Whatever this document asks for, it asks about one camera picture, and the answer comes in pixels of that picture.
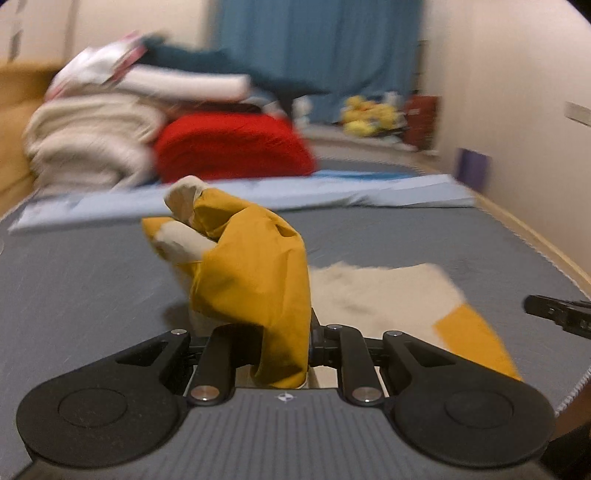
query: white wall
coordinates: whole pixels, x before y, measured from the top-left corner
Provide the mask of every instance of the white wall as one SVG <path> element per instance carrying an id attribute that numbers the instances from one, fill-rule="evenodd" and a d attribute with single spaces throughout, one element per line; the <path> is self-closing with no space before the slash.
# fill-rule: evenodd
<path id="1" fill-rule="evenodd" d="M 424 95 L 440 96 L 444 79 L 444 55 L 449 26 L 450 0 L 423 0 L 420 39 L 427 41 L 421 89 Z"/>
<path id="2" fill-rule="evenodd" d="M 486 195 L 591 273 L 591 25 L 565 0 L 449 0 L 441 164 L 492 159 Z"/>
<path id="3" fill-rule="evenodd" d="M 204 47 L 210 37 L 211 0 L 79 0 L 74 54 L 139 30 L 167 30 L 172 39 Z"/>

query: blue curtain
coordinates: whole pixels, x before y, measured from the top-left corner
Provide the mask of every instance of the blue curtain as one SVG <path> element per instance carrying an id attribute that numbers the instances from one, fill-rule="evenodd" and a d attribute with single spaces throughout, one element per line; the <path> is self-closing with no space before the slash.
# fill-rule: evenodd
<path id="1" fill-rule="evenodd" d="M 222 0 L 218 46 L 268 73 L 332 93 L 313 121 L 334 122 L 350 95 L 410 93 L 423 0 Z"/>

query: bed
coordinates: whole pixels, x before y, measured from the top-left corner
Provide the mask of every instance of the bed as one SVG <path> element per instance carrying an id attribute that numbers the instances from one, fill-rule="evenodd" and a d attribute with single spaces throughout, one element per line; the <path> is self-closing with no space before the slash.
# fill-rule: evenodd
<path id="1" fill-rule="evenodd" d="M 409 167 L 321 161 L 341 170 Z M 150 250 L 137 222 L 10 235 L 22 207 L 0 222 L 0 337 L 4 432 L 0 476 L 29 461 L 14 424 L 35 385 L 174 328 L 190 328 L 183 292 Z M 580 299 L 552 263 L 475 208 L 320 208 L 282 216 L 306 243 L 313 267 L 441 266 L 493 326 L 524 381 L 557 413 L 585 383 L 586 339 L 522 311 L 528 294 Z"/>

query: metal screw head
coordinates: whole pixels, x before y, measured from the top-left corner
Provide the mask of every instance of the metal screw head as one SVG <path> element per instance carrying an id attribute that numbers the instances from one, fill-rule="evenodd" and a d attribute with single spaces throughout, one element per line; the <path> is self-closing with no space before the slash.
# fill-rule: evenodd
<path id="1" fill-rule="evenodd" d="M 374 387 L 359 387 L 353 390 L 353 398 L 364 403 L 370 403 L 382 398 L 382 393 Z"/>
<path id="2" fill-rule="evenodd" d="M 195 400 L 212 401 L 218 398 L 220 391 L 211 385 L 198 385 L 191 390 L 191 396 Z"/>

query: yellow stuffed toy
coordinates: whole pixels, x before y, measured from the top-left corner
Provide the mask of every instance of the yellow stuffed toy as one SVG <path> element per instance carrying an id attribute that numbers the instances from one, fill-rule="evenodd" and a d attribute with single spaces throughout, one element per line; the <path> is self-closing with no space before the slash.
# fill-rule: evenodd
<path id="1" fill-rule="evenodd" d="M 341 113 L 343 131 L 355 137 L 371 137 L 380 132 L 393 130 L 399 113 L 387 103 L 366 100 L 361 95 L 347 98 Z"/>

